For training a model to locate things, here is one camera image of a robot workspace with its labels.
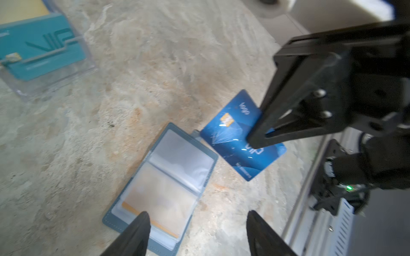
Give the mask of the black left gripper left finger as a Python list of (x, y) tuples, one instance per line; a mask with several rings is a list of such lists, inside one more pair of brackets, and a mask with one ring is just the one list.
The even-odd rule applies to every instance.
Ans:
[(151, 222), (146, 211), (140, 213), (101, 256), (145, 256)]

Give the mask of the blue-grey card holder wallet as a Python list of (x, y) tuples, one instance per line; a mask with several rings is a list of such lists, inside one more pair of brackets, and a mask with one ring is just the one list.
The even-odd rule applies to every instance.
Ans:
[(175, 256), (217, 160), (196, 137), (169, 123), (102, 222), (122, 233), (145, 211), (151, 222), (148, 249)]

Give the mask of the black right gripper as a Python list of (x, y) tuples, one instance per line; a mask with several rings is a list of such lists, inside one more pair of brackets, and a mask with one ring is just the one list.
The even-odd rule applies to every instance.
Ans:
[(254, 149), (343, 131), (383, 136), (410, 108), (410, 23), (388, 21), (292, 38), (247, 135)]

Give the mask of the blue VIP chip card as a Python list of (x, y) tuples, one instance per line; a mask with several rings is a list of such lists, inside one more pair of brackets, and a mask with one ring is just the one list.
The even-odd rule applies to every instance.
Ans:
[(241, 90), (201, 131), (200, 136), (246, 181), (251, 181), (286, 151), (283, 143), (255, 149), (246, 137), (261, 115)]

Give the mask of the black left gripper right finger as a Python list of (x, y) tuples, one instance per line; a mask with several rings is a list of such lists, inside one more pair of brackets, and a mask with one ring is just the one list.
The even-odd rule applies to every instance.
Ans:
[(252, 256), (297, 256), (289, 245), (254, 210), (248, 212), (246, 229)]

